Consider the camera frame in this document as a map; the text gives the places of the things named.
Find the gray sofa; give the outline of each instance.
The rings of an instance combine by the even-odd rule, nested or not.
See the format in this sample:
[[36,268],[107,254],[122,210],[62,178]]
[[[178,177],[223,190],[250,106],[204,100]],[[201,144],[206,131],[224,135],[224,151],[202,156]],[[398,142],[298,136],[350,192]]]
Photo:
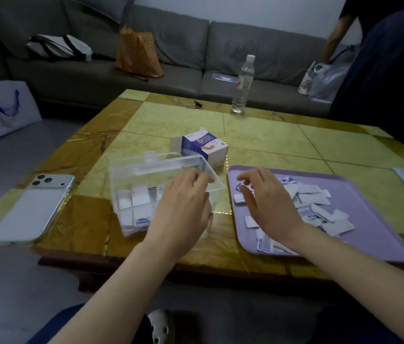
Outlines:
[[[231,103],[247,54],[256,55],[248,106],[325,117],[329,105],[297,92],[305,70],[322,54],[325,39],[240,24],[209,22],[132,5],[123,24],[152,32],[165,75],[148,82],[114,67],[122,25],[70,0],[0,0],[0,46],[11,76],[42,100],[101,109],[125,89]],[[100,59],[48,62],[33,59],[25,44],[35,34],[72,34]]]

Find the yellow tabletop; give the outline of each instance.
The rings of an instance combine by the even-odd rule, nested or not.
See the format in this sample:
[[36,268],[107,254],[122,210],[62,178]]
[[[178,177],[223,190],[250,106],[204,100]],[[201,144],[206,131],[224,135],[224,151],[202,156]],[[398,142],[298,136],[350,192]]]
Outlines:
[[273,279],[326,276],[300,258],[247,253],[238,243],[227,187],[229,165],[336,174],[354,182],[404,238],[404,184],[391,169],[404,168],[404,145],[377,127],[127,90],[81,128],[28,178],[0,199],[0,220],[38,173],[73,174],[76,185],[59,216],[35,248],[42,255],[106,260],[126,257],[143,239],[125,238],[110,202],[108,162],[114,158],[165,153],[169,138],[205,127],[229,145],[226,184],[212,225],[176,266],[178,270]]

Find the water bottle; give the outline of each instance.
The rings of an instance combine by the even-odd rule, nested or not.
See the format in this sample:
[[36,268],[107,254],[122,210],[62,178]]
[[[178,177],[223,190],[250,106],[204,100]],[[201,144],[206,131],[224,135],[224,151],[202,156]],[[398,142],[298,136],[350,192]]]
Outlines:
[[251,83],[255,75],[254,63],[255,56],[247,55],[246,62],[242,66],[239,79],[237,80],[237,92],[232,100],[232,112],[234,113],[243,113],[245,109],[246,99],[248,98]]

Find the white phone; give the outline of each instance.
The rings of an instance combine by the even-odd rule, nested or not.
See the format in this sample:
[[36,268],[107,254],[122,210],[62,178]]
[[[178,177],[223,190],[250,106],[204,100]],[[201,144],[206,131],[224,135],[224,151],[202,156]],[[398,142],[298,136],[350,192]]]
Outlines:
[[0,222],[0,244],[37,240],[57,213],[73,175],[39,174]]

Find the person's arm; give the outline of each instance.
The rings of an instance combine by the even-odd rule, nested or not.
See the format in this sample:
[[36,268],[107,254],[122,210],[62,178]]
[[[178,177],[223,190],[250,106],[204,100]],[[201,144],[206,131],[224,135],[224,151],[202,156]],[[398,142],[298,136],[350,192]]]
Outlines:
[[143,242],[50,344],[132,342],[162,281],[208,225],[209,181],[191,169],[166,183]]
[[337,48],[337,45],[341,43],[344,36],[347,34],[348,29],[350,29],[354,21],[355,18],[350,14],[347,14],[339,19],[336,27],[334,28],[334,31],[326,42],[322,63],[328,64],[330,62],[331,57]]
[[264,168],[244,172],[255,195],[240,187],[253,219],[272,239],[318,266],[404,340],[404,272],[301,220],[277,178]]

